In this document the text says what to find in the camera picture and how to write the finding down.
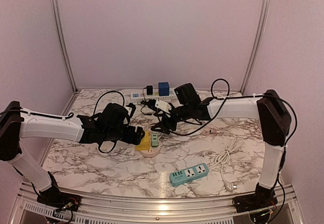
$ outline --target blue cube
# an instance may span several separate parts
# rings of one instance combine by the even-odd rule
[[[158,83],[158,95],[159,96],[169,96],[170,87],[169,82],[159,82]]]

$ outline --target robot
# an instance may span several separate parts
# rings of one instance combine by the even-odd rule
[[[255,193],[235,197],[233,205],[237,212],[245,212],[277,204],[274,187],[285,162],[287,136],[292,121],[278,94],[268,90],[261,95],[209,97],[201,101],[190,83],[176,88],[175,92],[181,104],[179,107],[160,100],[150,103],[159,119],[151,130],[175,133],[177,123],[188,119],[205,120],[207,123],[215,117],[255,119],[265,142],[262,174]],[[104,141],[116,143],[118,140],[139,145],[145,133],[142,127],[130,125],[135,109],[132,103],[125,107],[109,103],[102,113],[91,117],[74,114],[57,116],[21,108],[18,101],[12,101],[0,115],[0,160],[11,164],[33,183],[39,190],[38,202],[60,210],[70,208],[77,211],[80,196],[61,192],[54,176],[20,147],[20,138],[59,138],[86,144],[97,143],[99,147]]]

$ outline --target marble tabletop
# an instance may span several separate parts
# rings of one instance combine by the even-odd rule
[[[76,115],[92,115],[97,99],[106,91],[81,90],[71,111]],[[134,89],[119,91],[128,103]],[[210,96],[209,91],[198,92],[201,98]],[[122,103],[122,98],[116,93],[107,94],[98,104],[97,112],[110,102]],[[172,103],[179,105],[177,99]],[[143,111],[148,113],[150,109],[144,108]],[[137,106],[131,125],[145,127],[154,122],[158,120],[142,114],[140,106]],[[187,133],[197,127],[179,123],[177,132]],[[243,139],[244,143],[224,166],[224,177],[237,186],[233,193],[253,191],[262,170],[264,143],[260,129],[251,119],[216,119],[190,136],[159,134],[161,152],[154,158],[143,157],[135,151],[134,145],[121,141],[111,153],[102,154],[95,143],[55,140],[43,167],[53,173],[60,187],[90,193],[148,198],[228,195],[232,192],[224,187],[220,166],[210,170],[206,177],[177,187],[170,184],[169,174],[199,163],[213,165],[217,155],[234,137]],[[112,142],[105,142],[102,150],[109,150],[112,145]]]

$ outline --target pink wall panel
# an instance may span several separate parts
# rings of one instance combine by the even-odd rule
[[[50,0],[0,0],[0,111],[12,100],[62,113],[72,96],[55,32]],[[22,140],[36,159],[45,139]],[[0,162],[0,223],[7,223],[21,178]]]
[[[81,88],[169,81],[239,90],[262,0],[59,0]]]
[[[296,136],[283,171],[293,183],[305,223],[324,212],[324,0],[271,0],[247,93],[276,89],[295,108]]]

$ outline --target yellow object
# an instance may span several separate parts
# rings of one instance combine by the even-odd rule
[[[141,143],[136,146],[137,151],[148,151],[150,149],[150,137],[148,131],[145,131],[145,136]]]

